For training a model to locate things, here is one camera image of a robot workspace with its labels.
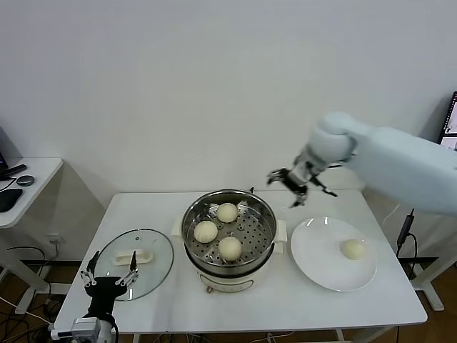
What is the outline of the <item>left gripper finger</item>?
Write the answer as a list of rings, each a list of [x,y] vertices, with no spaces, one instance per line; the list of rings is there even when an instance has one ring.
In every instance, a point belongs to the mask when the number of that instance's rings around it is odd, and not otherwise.
[[[118,279],[115,285],[129,287],[138,279],[138,267],[136,261],[136,250],[133,250],[128,273]]]
[[[89,260],[86,268],[80,271],[80,277],[84,282],[85,287],[95,286],[96,280],[94,276],[96,263],[98,261],[100,251],[96,251],[95,255]]]

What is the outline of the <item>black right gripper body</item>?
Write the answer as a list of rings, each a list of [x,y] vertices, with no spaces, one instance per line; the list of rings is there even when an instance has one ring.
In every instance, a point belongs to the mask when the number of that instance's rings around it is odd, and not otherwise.
[[[318,161],[300,161],[295,167],[286,172],[285,185],[292,192],[307,192],[309,184],[316,187],[321,185],[318,175],[321,172],[321,163]]]

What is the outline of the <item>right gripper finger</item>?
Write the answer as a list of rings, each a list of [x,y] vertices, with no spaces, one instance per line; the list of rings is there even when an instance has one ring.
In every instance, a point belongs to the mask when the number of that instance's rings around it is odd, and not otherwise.
[[[293,201],[293,203],[290,207],[295,208],[295,207],[303,206],[308,197],[308,188],[307,187],[298,187],[298,188],[290,188],[289,190],[295,196],[295,200]]]
[[[275,169],[267,175],[267,184],[271,185],[274,182],[283,182],[284,179],[287,177],[287,175],[288,175],[288,169],[286,169],[286,168]]]

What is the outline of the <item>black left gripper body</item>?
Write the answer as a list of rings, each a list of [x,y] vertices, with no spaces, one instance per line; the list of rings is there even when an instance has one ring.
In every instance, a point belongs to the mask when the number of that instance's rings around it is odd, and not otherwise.
[[[114,302],[117,297],[126,293],[126,285],[120,277],[96,277],[96,284],[91,282],[84,286],[86,294],[91,297],[88,312],[84,316],[95,317],[106,322],[113,322]]]

